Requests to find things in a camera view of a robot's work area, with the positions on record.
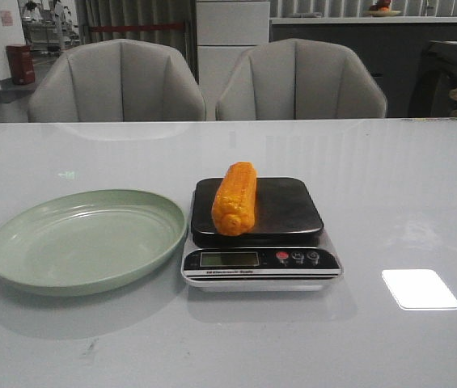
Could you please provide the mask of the right grey upholstered chair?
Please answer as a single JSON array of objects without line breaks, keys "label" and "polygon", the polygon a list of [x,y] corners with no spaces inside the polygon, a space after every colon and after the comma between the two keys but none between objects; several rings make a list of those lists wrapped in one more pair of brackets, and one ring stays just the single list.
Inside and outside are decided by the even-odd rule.
[{"label": "right grey upholstered chair", "polygon": [[384,118],[387,98],[340,44],[287,39],[243,52],[215,106],[217,120]]}]

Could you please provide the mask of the red barrier belt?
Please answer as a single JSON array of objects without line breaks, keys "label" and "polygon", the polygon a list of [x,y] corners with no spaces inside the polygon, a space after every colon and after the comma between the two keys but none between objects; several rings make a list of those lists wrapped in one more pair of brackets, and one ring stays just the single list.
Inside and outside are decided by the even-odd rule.
[{"label": "red barrier belt", "polygon": [[156,31],[184,31],[185,22],[182,23],[163,23],[148,25],[127,25],[127,26],[89,26],[89,32],[156,32]]}]

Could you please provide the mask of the white drawer cabinet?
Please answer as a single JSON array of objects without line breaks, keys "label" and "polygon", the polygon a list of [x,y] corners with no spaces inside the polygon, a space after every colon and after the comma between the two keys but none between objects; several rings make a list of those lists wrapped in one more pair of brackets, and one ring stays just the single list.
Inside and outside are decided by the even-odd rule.
[{"label": "white drawer cabinet", "polygon": [[269,1],[197,1],[197,76],[205,97],[206,118],[240,53],[269,41]]}]

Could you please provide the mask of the pink wall notice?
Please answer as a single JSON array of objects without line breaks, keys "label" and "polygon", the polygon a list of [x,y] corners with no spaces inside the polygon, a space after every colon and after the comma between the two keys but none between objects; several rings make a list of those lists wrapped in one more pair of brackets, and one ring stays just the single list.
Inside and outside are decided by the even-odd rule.
[{"label": "pink wall notice", "polygon": [[0,11],[0,17],[3,27],[10,27],[14,24],[12,13],[9,10]]}]

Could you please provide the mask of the dark appliance at right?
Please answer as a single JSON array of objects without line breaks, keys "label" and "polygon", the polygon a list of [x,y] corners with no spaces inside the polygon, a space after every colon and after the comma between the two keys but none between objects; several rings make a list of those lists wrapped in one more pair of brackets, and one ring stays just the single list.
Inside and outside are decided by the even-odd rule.
[{"label": "dark appliance at right", "polygon": [[449,116],[455,108],[449,93],[456,88],[457,41],[430,41],[421,53],[408,115]]}]

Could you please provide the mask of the grey upholstered chair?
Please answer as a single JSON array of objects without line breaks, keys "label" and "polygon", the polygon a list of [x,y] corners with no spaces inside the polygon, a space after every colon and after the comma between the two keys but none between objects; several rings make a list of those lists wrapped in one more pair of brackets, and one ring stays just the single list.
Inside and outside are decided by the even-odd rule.
[{"label": "grey upholstered chair", "polygon": [[128,39],[64,52],[28,102],[33,123],[205,118],[204,97],[184,56],[166,45]]},{"label": "grey upholstered chair", "polygon": [[215,106],[217,120],[384,118],[387,98],[340,44],[287,39],[243,52]]}]

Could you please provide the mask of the orange corn cob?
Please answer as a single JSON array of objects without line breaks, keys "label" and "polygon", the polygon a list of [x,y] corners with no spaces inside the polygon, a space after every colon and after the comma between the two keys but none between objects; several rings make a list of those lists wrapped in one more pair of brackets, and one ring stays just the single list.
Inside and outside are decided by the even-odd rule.
[{"label": "orange corn cob", "polygon": [[257,172],[250,162],[229,167],[215,194],[211,217],[217,232],[239,236],[256,224]]}]

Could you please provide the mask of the fruit bowl on counter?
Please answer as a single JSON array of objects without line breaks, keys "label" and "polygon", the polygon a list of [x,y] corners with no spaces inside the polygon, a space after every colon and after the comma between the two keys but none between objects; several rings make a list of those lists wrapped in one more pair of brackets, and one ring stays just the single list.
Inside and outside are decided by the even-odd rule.
[{"label": "fruit bowl on counter", "polygon": [[392,0],[374,1],[365,11],[365,15],[371,17],[392,17],[397,16],[401,11],[393,10]]}]

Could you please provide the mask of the black silver kitchen scale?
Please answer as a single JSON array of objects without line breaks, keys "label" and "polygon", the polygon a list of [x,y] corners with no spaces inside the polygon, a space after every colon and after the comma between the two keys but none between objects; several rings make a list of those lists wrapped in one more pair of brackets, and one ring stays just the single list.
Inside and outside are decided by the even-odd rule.
[{"label": "black silver kitchen scale", "polygon": [[210,210],[219,178],[193,193],[181,275],[209,292],[317,291],[343,267],[306,185],[289,177],[257,180],[256,224],[237,237],[219,234]]}]

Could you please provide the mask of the grey counter with white top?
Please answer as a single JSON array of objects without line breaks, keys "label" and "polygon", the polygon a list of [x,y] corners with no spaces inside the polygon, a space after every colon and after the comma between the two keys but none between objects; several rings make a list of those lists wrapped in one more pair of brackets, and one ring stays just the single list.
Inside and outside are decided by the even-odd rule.
[{"label": "grey counter with white top", "polygon": [[270,39],[289,38],[351,48],[386,95],[388,116],[410,117],[421,53],[432,40],[457,41],[457,17],[273,19]]}]

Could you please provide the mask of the left grey upholstered chair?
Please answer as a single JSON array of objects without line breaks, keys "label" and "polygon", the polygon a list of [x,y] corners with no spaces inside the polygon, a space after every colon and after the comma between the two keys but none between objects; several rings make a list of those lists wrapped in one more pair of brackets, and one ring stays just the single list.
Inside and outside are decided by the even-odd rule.
[{"label": "left grey upholstered chair", "polygon": [[28,102],[33,123],[205,118],[204,97],[184,56],[166,45],[128,39],[64,52]]}]

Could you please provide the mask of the light green plate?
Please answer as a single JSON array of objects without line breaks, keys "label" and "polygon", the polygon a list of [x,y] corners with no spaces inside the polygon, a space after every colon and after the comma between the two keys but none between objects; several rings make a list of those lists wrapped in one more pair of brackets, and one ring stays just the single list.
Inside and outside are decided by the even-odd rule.
[{"label": "light green plate", "polygon": [[63,196],[0,228],[0,279],[50,297],[102,293],[159,268],[186,233],[181,207],[153,192],[99,190]]}]

